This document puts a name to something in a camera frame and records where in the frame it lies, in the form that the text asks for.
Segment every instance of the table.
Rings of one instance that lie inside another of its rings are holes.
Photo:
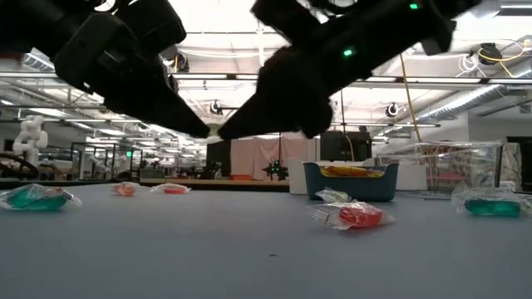
[[[532,221],[448,201],[377,206],[397,223],[337,232],[305,197],[68,188],[83,207],[0,212],[0,298],[530,298]]]

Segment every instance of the plastic storage box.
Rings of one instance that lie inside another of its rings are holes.
[[[462,181],[471,188],[498,187],[502,145],[502,141],[418,143],[378,154],[377,163],[425,165],[431,191],[449,193]]]
[[[307,181],[307,194],[310,199],[320,199],[316,192],[326,187],[347,193],[353,199],[359,201],[387,202],[396,196],[398,164],[387,166],[361,167],[384,171],[379,179],[374,178],[351,178],[323,176],[319,166],[314,162],[303,163],[305,179]]]

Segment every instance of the blue plastic bin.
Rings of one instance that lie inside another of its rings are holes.
[[[343,191],[353,199],[359,201],[387,202],[396,196],[397,172],[399,164],[389,164],[388,166],[361,167],[384,171],[384,175],[379,179],[374,178],[350,178],[323,176],[319,166],[314,162],[303,163],[305,168],[305,179],[307,180],[307,193],[310,199],[320,199],[316,192],[324,190],[326,187],[337,191]]]

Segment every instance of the black equipment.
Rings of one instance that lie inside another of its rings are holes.
[[[273,163],[268,163],[268,167],[263,168],[263,171],[273,180],[273,174],[276,174],[279,181],[286,180],[288,177],[288,167],[281,165],[280,160],[275,160]]]
[[[0,153],[0,159],[11,160],[19,165],[18,169],[16,169],[11,164],[3,164],[0,161],[0,170],[5,178],[35,179],[39,176],[37,167],[14,154]]]
[[[449,49],[451,19],[481,0],[308,0],[332,15],[321,24],[297,0],[257,0],[252,13],[291,43],[259,71],[257,90],[220,129],[223,139],[302,130],[324,132],[329,96],[416,42],[435,55]],[[169,87],[159,53],[183,41],[185,29],[168,0],[0,0],[0,51],[48,55],[56,73],[98,93],[110,110],[195,137],[209,127]]]
[[[456,27],[451,19],[480,2],[358,0],[338,7],[333,0],[310,0],[337,15],[321,24],[297,0],[257,0],[251,12],[292,45],[265,62],[255,95],[219,129],[220,137],[302,130],[311,138],[324,132],[333,117],[329,96],[370,77],[416,42],[427,55],[448,51]]]
[[[167,0],[116,0],[109,12],[94,10],[104,2],[1,0],[0,52],[36,47],[60,78],[103,96],[110,110],[207,136],[209,127],[170,88],[159,56],[186,37],[174,8]]]
[[[321,160],[352,161],[351,146],[356,161],[372,157],[372,139],[367,132],[327,131],[320,135],[319,143]]]

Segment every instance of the exposed ductwork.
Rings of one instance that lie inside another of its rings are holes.
[[[532,59],[511,67],[510,72],[514,74],[515,78],[532,78]],[[457,92],[444,100],[440,100],[436,105],[417,112],[416,114],[419,116],[416,119],[418,121],[442,120],[507,96],[509,93],[508,86],[500,84],[484,86],[473,91]]]

